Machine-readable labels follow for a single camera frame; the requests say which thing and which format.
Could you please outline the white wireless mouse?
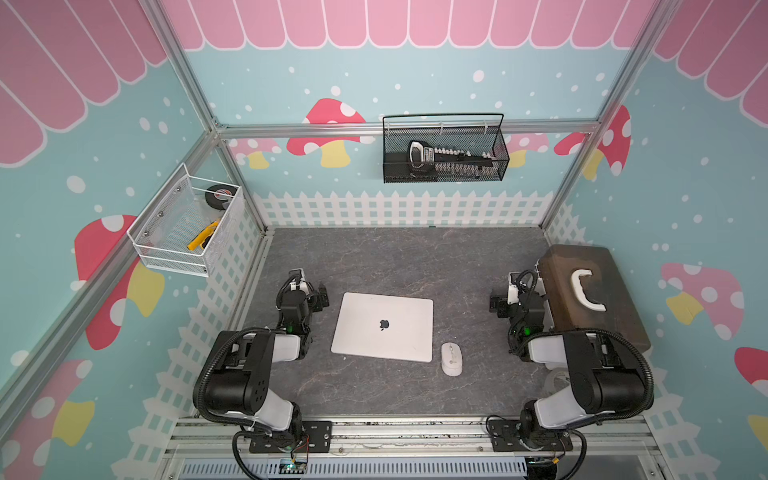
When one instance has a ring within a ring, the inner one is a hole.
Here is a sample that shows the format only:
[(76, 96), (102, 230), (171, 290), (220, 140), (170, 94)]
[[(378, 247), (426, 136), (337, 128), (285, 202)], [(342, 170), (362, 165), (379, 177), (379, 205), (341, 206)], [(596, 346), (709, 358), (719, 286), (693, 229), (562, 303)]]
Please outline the white wireless mouse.
[(457, 377), (463, 371), (463, 355), (461, 348), (454, 342), (441, 345), (441, 368), (445, 375)]

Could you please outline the silver laptop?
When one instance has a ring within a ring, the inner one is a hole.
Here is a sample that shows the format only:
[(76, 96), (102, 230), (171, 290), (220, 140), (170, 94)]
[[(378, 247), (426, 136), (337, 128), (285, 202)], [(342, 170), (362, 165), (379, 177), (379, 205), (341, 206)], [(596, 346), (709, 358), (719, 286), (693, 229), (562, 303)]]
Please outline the silver laptop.
[(429, 363), (433, 322), (431, 299), (346, 292), (331, 352)]

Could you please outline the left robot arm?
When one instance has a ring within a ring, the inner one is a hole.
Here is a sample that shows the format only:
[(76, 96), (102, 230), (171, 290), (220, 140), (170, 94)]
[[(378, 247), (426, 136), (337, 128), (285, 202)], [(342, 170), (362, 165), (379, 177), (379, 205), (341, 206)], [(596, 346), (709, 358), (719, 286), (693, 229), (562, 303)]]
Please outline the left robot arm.
[(235, 440), (294, 452), (308, 443), (298, 404), (270, 388), (272, 367), (305, 358), (311, 321), (330, 305), (324, 285), (296, 276), (276, 296), (274, 328), (223, 331), (214, 342), (193, 389), (193, 406), (205, 420), (238, 428)]

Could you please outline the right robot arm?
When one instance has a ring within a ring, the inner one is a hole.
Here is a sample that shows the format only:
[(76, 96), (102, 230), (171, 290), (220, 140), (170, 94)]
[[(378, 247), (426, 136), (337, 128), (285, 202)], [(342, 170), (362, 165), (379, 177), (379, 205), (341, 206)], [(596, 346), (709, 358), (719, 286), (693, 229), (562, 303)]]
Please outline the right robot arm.
[(565, 387), (526, 402), (516, 420), (486, 418), (496, 451), (567, 451), (573, 430), (635, 417), (653, 405), (652, 370), (631, 342), (604, 329), (547, 329), (546, 303), (534, 287), (515, 283), (489, 298), (489, 311), (509, 321), (510, 354), (567, 374)]

